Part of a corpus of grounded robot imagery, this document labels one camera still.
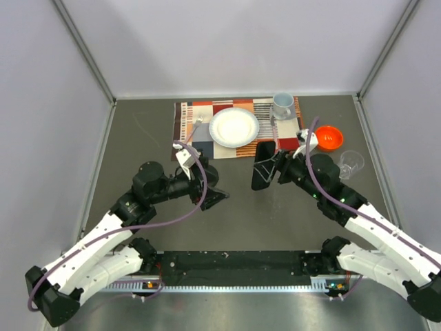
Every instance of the floor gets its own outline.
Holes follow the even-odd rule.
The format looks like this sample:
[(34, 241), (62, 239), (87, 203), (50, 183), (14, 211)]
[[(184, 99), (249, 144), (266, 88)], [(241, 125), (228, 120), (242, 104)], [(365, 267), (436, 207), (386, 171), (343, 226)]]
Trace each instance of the floor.
[[(99, 173), (86, 232), (127, 191), (138, 167), (159, 161), (166, 174), (177, 162), (170, 161), (175, 100), (119, 101)], [(300, 109), (308, 126), (320, 116), (320, 125), (340, 128), (345, 136), (341, 149), (331, 153), (334, 161), (345, 150), (356, 150), (365, 167), (347, 185), (364, 195), (387, 215), (373, 164), (351, 96), (300, 97)], [(358, 236), (324, 217), (316, 202), (295, 185), (251, 190), (252, 158), (211, 161), (220, 175), (218, 187), (231, 197), (211, 210), (168, 228), (140, 231), (157, 250), (319, 250), (325, 239), (336, 235), (369, 247)], [(193, 208), (188, 198), (156, 205), (152, 222), (175, 219)]]
[[(299, 98), (305, 125), (320, 116), (320, 124), (340, 128), (343, 147), (356, 150), (365, 167), (347, 184), (387, 215), (352, 97)], [(87, 230), (95, 226), (131, 185), (138, 167), (149, 160), (170, 161), (175, 100), (119, 101), (110, 130)], [(212, 161), (220, 174), (218, 187), (231, 198), (169, 228), (138, 232), (157, 250), (319, 250), (336, 235), (369, 247), (362, 239), (328, 220), (315, 201), (295, 185), (273, 183), (267, 190), (250, 188), (253, 160)], [(181, 198), (156, 206), (155, 222), (169, 221), (192, 208)], [(98, 293), (63, 330), (426, 330), (426, 323), (396, 293), (363, 280), (344, 302), (329, 302), (323, 294), (161, 294), (144, 304), (131, 298), (113, 299)], [(105, 303), (93, 312), (91, 310)]]

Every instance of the robotic arm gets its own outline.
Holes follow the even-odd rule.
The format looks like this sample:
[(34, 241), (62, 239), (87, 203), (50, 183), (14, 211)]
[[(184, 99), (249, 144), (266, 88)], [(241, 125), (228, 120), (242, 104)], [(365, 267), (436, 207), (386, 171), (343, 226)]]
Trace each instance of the robotic arm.
[[(322, 213), (342, 227), (366, 239), (382, 254), (363, 250), (355, 243), (336, 237), (324, 242), (323, 263), (330, 272), (348, 270), (365, 275), (405, 298), (422, 316), (441, 321), (441, 255), (424, 247), (386, 220), (361, 194), (340, 182), (339, 167), (326, 154), (311, 157), (312, 170), (321, 192), (312, 179), (305, 156), (308, 130), (298, 133), (297, 151), (274, 154), (274, 142), (257, 146), (252, 188), (269, 186), (277, 171), (278, 182), (295, 183), (317, 200)], [(311, 134), (309, 148), (317, 146)], [(334, 203), (328, 197), (336, 199)]]
[[(187, 150), (180, 150), (176, 156), (180, 167), (174, 177), (166, 177), (162, 165), (157, 162), (144, 163), (133, 177), (130, 190), (116, 201), (92, 231), (56, 261), (28, 270), (25, 275), (28, 292), (37, 290), (34, 304), (51, 326), (68, 321), (93, 294), (117, 279), (140, 270), (149, 274), (155, 268), (156, 250), (145, 239), (132, 240), (113, 257), (105, 255), (136, 233), (133, 225), (145, 225), (156, 216), (154, 204), (185, 195), (193, 203), (200, 203), (204, 186), (201, 170)], [(217, 170), (208, 165), (208, 159), (201, 155), (199, 161), (208, 183), (205, 199), (201, 202), (201, 210), (206, 210), (226, 199), (228, 194), (214, 188), (219, 177)], [(35, 289), (48, 270), (53, 271)]]

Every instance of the striped placemat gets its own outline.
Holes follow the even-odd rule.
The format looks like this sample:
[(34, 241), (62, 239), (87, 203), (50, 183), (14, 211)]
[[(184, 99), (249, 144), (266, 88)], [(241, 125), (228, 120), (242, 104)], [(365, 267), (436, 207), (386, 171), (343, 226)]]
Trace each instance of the striped placemat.
[[(234, 99), (222, 101), (190, 101), (175, 103), (173, 140), (184, 142), (190, 134), (198, 115), (203, 115), (201, 126), (195, 131), (189, 144), (210, 159), (228, 159), (234, 157), (254, 157), (259, 141), (274, 140), (273, 129), (269, 121), (272, 99)], [(209, 134), (208, 126), (213, 116), (225, 108), (239, 107), (252, 112), (258, 119), (260, 130), (256, 140), (240, 148), (226, 148), (215, 141)], [(302, 117), (298, 98), (294, 97), (295, 114), (291, 119), (276, 121), (278, 147), (295, 150), (298, 146), (297, 131), (302, 128)]]

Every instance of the mug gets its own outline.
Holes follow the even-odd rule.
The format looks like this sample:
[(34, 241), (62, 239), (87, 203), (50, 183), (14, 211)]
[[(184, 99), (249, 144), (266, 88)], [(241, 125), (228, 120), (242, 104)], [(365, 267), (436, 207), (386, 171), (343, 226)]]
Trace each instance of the mug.
[(286, 119), (291, 115), (294, 97), (286, 92), (277, 93), (273, 97), (273, 116), (275, 119)]

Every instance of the white plate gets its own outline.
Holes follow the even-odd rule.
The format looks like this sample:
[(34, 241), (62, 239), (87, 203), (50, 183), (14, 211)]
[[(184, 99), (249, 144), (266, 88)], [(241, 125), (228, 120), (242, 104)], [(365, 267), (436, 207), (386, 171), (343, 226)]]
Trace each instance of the white plate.
[(259, 133), (257, 118), (243, 108), (225, 108), (209, 123), (209, 133), (219, 145), (237, 148), (251, 143)]

